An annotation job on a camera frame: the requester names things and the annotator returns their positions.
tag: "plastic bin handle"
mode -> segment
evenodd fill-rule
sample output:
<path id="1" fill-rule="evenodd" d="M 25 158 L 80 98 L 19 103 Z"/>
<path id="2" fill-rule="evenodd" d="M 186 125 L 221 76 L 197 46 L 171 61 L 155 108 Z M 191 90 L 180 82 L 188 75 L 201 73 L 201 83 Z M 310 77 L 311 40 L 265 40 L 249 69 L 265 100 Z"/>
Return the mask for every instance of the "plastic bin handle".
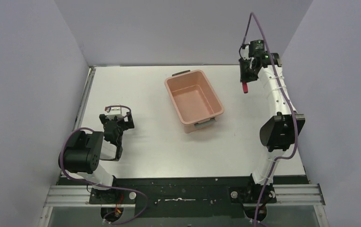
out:
<path id="1" fill-rule="evenodd" d="M 183 73 L 187 73 L 187 72 L 190 72 L 190 70 L 185 70 L 185 71 L 182 71 L 182 72 L 177 72 L 175 74 L 172 74 L 172 76 L 178 76 L 180 74 L 183 74 Z"/>
<path id="2" fill-rule="evenodd" d="M 196 127 L 197 129 L 201 129 L 205 126 L 211 125 L 212 123 L 215 122 L 215 118 L 211 118 L 210 120 L 206 121 L 206 122 L 202 122 L 202 123 L 196 123 L 194 124 L 194 127 Z"/>

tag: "white table surface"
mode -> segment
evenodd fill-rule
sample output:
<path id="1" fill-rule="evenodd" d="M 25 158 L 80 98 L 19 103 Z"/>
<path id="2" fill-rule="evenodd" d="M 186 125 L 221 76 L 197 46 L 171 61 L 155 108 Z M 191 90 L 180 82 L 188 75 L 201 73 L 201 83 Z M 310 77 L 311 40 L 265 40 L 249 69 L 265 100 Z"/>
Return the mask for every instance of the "white table surface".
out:
<path id="1" fill-rule="evenodd" d="M 207 75 L 225 112 L 212 126 L 185 134 L 164 80 L 197 69 Z M 235 65 L 98 67 L 81 126 L 103 131 L 98 115 L 105 106 L 132 109 L 135 128 L 123 134 L 121 159 L 100 161 L 117 178 L 249 176 L 266 152 L 259 130 L 270 116 L 261 83 L 249 83 L 244 94 L 239 79 Z M 305 175 L 299 153 L 281 160 L 275 175 Z"/>

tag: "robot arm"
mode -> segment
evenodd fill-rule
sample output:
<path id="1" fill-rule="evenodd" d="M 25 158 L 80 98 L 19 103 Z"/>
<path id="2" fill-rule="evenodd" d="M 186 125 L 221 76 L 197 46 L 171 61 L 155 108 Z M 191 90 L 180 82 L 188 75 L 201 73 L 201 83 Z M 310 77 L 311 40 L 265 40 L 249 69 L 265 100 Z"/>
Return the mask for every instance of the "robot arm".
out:
<path id="1" fill-rule="evenodd" d="M 260 129 L 260 141 L 266 147 L 266 150 L 263 151 L 258 166 L 252 174 L 256 185 L 264 185 L 271 165 L 275 162 L 275 158 L 282 156 L 289 149 L 290 145 L 294 143 L 293 122 L 291 110 L 280 91 L 268 53 L 264 50 L 264 41 L 251 41 L 250 44 L 244 46 L 244 49 L 244 57 L 239 59 L 243 91 L 247 93 L 247 83 L 259 79 L 264 87 L 270 109 L 270 119 Z M 281 59 L 277 53 L 272 53 L 272 56 L 282 88 L 285 91 L 286 97 L 289 98 L 282 74 Z M 292 109 L 295 112 L 298 133 L 300 133 L 305 123 L 305 118 L 303 114 L 297 114 L 293 105 Z M 268 185 L 272 184 L 273 175 L 274 171 L 268 179 Z"/>
<path id="2" fill-rule="evenodd" d="M 95 184 L 113 186 L 115 177 L 100 164 L 101 160 L 118 161 L 122 155 L 123 132 L 135 128 L 132 115 L 122 116 L 121 105 L 111 105 L 99 116 L 104 132 L 86 134 L 77 131 L 68 140 L 64 153 L 65 169 Z M 105 191 L 108 188 L 93 185 L 94 189 Z"/>

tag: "white wall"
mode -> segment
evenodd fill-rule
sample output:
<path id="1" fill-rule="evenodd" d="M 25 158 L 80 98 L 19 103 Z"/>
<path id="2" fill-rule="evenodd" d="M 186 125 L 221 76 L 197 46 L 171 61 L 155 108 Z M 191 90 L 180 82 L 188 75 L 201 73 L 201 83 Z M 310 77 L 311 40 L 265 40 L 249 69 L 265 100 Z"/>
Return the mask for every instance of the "white wall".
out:
<path id="1" fill-rule="evenodd" d="M 0 0 L 0 227 L 34 227 L 88 67 L 53 0 Z"/>
<path id="2" fill-rule="evenodd" d="M 89 65 L 238 64 L 254 11 L 282 54 L 312 0 L 55 0 Z M 255 24 L 248 40 L 261 37 Z"/>
<path id="3" fill-rule="evenodd" d="M 361 226 L 361 1 L 314 0 L 283 63 L 306 115 L 300 154 L 331 227 Z"/>

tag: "metal frame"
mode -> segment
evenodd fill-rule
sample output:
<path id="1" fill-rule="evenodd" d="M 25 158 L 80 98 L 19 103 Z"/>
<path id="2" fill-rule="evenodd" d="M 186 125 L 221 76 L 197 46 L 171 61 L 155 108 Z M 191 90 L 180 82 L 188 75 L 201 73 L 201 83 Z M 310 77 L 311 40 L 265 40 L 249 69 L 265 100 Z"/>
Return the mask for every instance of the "metal frame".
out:
<path id="1" fill-rule="evenodd" d="M 76 116 L 74 129 L 80 127 L 86 109 L 87 100 L 95 76 L 96 67 L 90 67 L 85 89 Z M 324 198 L 317 184 L 278 184 L 274 185 L 277 203 L 267 206 L 314 206 L 320 227 L 329 227 L 323 205 Z M 53 207 L 114 207 L 115 204 L 89 204 L 90 193 L 86 186 L 51 186 L 48 192 L 38 227 L 48 227 Z M 244 204 L 246 207 L 255 204 Z M 135 207 L 134 204 L 121 204 L 118 207 Z"/>
<path id="2" fill-rule="evenodd" d="M 322 206 L 324 198 L 317 184 L 276 184 L 276 203 L 267 206 Z M 115 204 L 89 204 L 90 193 L 84 185 L 56 185 L 48 191 L 44 207 L 115 207 Z M 255 204 L 244 204 L 245 207 Z M 135 207 L 121 204 L 119 207 Z"/>

